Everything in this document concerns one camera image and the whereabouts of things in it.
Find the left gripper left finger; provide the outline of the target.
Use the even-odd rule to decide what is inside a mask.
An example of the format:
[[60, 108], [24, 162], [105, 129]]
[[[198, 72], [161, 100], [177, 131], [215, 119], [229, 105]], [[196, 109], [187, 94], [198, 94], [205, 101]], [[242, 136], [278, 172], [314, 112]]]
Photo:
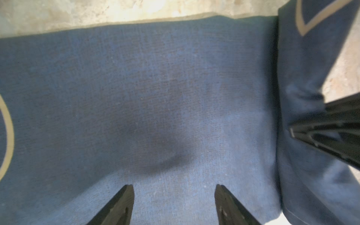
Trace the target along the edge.
[[123, 186], [87, 225], [129, 225], [134, 200], [133, 185]]

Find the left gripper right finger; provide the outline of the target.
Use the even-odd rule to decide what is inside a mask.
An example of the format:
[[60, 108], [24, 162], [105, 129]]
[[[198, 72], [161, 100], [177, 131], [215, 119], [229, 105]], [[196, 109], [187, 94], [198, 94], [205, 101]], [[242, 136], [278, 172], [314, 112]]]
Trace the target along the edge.
[[220, 225], [261, 225], [224, 185], [216, 185], [214, 197]]

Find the dark blue pillowcase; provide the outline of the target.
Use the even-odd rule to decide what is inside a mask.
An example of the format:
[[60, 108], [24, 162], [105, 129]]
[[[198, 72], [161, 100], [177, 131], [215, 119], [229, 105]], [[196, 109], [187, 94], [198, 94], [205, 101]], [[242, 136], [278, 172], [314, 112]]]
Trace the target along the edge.
[[217, 184], [261, 223], [359, 224], [348, 165], [288, 131], [325, 112], [360, 8], [332, 4], [2, 39], [1, 224], [87, 224], [127, 184], [134, 225], [215, 225]]

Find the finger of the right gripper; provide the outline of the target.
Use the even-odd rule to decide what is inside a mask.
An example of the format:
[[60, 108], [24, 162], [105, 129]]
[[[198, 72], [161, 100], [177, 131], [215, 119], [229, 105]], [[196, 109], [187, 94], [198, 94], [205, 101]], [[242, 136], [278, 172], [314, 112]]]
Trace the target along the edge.
[[326, 111], [293, 123], [293, 139], [360, 169], [360, 94], [327, 103]]

